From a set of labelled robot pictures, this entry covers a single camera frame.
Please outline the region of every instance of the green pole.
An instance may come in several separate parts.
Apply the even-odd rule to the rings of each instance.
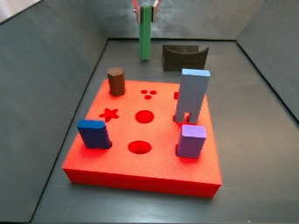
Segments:
[[[152,25],[152,6],[140,7],[140,25],[139,25],[139,51],[142,60],[150,60],[151,57],[151,25]]]

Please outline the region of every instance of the purple block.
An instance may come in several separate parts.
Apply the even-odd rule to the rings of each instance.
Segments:
[[[178,156],[182,158],[198,158],[206,138],[207,132],[203,126],[184,124],[182,126]]]

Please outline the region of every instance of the red board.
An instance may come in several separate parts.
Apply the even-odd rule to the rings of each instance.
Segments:
[[[72,183],[212,198],[222,178],[208,100],[198,122],[208,136],[200,157],[176,157],[183,125],[174,122],[178,91],[178,84],[127,80],[126,94],[115,97],[104,81],[87,119],[107,120],[112,147],[87,149],[76,136],[63,164]]]

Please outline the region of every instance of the gray surface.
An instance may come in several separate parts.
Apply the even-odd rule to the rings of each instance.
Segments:
[[[155,0],[139,0],[152,5]],[[152,37],[167,39],[238,39],[264,0],[166,0]],[[77,1],[87,17],[109,38],[138,38],[139,24],[132,12],[132,1]]]
[[[299,120],[299,1],[268,0],[238,42]]]
[[[223,186],[214,199],[73,185],[63,170],[76,135],[111,67],[128,80],[180,81],[163,71],[163,45],[210,47],[208,97]],[[298,126],[238,44],[154,41],[152,59],[140,62],[138,41],[108,41],[79,106],[65,144],[32,222],[298,222]]]
[[[0,26],[0,221],[32,218],[105,41],[71,1]]]

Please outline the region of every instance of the star-shaped hole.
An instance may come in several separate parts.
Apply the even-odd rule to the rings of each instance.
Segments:
[[[105,117],[105,122],[108,123],[112,118],[119,118],[117,108],[109,109],[105,108],[104,113],[99,117]]]

